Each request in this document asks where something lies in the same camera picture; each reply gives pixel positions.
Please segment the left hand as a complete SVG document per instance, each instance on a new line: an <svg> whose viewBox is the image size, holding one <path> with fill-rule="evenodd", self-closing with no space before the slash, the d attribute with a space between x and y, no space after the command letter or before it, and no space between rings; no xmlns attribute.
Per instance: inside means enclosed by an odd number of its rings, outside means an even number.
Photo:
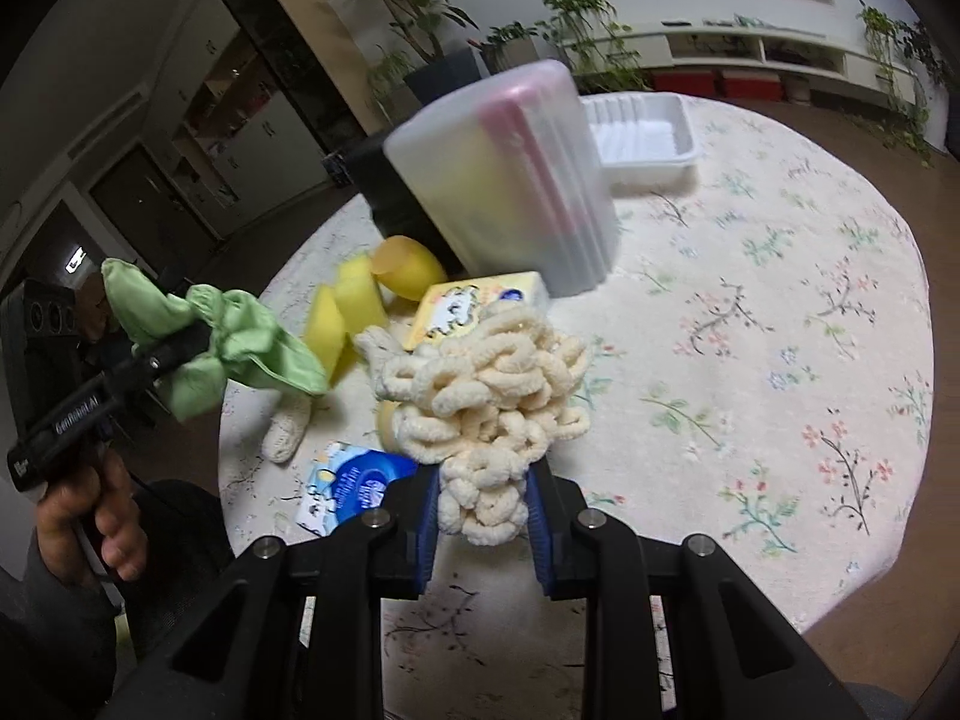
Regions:
<svg viewBox="0 0 960 720"><path fill-rule="evenodd" d="M146 535L133 500L132 479L121 456L106 447L98 470L82 468L47 489L36 507L37 549L44 566L65 585L93 585L93 571L76 534L76 525L93 518L103 539L99 557L124 582L132 582L146 562Z"/></svg>

